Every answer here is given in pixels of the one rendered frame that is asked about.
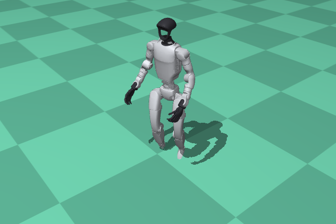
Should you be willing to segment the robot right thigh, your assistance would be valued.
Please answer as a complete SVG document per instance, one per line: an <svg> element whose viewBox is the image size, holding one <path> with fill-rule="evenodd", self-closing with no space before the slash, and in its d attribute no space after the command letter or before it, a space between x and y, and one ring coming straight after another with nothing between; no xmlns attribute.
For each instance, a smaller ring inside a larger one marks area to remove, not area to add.
<svg viewBox="0 0 336 224"><path fill-rule="evenodd" d="M161 116L161 93L160 88L155 88L150 92L149 96L149 112L150 112L150 121L153 132L162 133L164 125L160 122Z"/></svg>

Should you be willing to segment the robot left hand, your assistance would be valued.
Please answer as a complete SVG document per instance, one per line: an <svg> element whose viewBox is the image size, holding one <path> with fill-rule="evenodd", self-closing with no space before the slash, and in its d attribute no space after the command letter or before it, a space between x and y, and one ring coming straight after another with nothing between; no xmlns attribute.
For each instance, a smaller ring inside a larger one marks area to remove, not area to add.
<svg viewBox="0 0 336 224"><path fill-rule="evenodd" d="M184 100L181 99L179 104L178 104L178 108L176 108L175 111L169 113L169 115L171 114L174 114L171 118L167 119L169 122L178 122L180 117L182 116L183 114L183 109L185 109L186 107L183 107L183 103L184 103Z"/></svg>

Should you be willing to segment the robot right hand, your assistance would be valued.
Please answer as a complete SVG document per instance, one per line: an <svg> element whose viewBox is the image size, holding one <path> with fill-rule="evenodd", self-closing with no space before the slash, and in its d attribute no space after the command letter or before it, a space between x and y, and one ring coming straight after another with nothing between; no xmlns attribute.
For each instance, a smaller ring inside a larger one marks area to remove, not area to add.
<svg viewBox="0 0 336 224"><path fill-rule="evenodd" d="M135 88L137 86L137 82L134 82L133 85L131 86L131 89L126 93L124 101L127 105L132 104L131 103L131 98L135 92L135 90L138 90L137 88Z"/></svg>

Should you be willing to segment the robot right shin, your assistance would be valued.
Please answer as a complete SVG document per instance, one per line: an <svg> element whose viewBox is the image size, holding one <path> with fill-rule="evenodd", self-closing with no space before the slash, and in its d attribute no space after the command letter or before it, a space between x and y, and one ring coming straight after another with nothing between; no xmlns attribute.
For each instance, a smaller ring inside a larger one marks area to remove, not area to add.
<svg viewBox="0 0 336 224"><path fill-rule="evenodd" d="M153 132L152 130L152 135L155 139L155 141L158 143L159 147L165 147L165 141L164 141L164 129L162 131L162 133L156 133Z"/></svg>

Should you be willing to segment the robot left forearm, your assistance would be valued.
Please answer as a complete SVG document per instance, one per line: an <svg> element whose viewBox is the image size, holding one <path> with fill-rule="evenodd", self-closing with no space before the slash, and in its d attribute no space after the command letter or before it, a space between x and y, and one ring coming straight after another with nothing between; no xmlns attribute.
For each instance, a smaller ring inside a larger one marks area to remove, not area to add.
<svg viewBox="0 0 336 224"><path fill-rule="evenodd" d="M190 75L188 78L188 83L186 83L184 86L184 91L181 98L184 100L183 107L186 107L188 105L188 101L191 97L191 92L192 89L194 88L194 85L195 85L195 76Z"/></svg>

